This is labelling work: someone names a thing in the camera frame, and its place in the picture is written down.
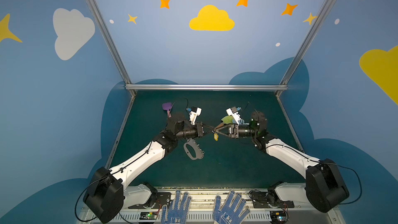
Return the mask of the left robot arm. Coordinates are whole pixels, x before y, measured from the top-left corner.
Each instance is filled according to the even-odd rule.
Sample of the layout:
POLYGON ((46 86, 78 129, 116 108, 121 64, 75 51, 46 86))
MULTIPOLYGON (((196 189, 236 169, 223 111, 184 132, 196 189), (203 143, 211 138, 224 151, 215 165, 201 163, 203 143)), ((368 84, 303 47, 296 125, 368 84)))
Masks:
POLYGON ((131 206, 153 207, 158 191, 149 183, 130 187, 130 183, 154 163, 170 154, 179 140, 188 141, 205 136, 212 127, 201 121, 187 120, 177 113, 167 120, 165 128, 149 144, 110 169, 101 167, 95 171, 88 187, 80 195, 95 218, 106 224, 119 212, 131 206))

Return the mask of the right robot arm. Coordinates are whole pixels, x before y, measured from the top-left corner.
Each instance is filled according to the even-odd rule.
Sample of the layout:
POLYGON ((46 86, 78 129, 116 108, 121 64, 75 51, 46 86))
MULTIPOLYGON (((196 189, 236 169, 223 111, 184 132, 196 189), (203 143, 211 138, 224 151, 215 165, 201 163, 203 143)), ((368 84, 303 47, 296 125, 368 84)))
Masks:
POLYGON ((238 113, 230 116, 233 120, 216 127, 215 134, 224 134, 223 130, 227 129, 225 135, 231 139, 250 138, 257 150, 280 160, 305 179, 304 183, 279 182, 268 187, 268 205, 279 207, 285 202, 302 202, 326 213, 349 198, 349 190, 334 161, 307 155, 272 136, 261 112, 253 112, 249 123, 243 122, 238 113))

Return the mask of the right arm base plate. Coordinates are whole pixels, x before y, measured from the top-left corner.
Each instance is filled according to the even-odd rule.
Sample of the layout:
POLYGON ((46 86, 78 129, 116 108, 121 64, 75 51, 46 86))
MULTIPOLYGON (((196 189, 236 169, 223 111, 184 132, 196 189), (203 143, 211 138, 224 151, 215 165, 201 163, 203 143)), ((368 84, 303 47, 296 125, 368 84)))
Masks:
POLYGON ((274 192, 251 190, 248 195, 254 208, 294 208, 293 201, 282 201, 274 192))

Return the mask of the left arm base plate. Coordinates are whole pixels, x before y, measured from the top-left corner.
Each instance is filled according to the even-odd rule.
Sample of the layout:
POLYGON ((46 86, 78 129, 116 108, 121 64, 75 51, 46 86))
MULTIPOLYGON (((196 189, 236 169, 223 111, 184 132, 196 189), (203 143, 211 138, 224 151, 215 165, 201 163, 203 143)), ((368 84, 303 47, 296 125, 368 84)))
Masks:
POLYGON ((170 192, 157 192, 156 195, 150 196, 145 204, 132 205, 128 209, 159 209, 164 205, 170 206, 171 196, 170 192))

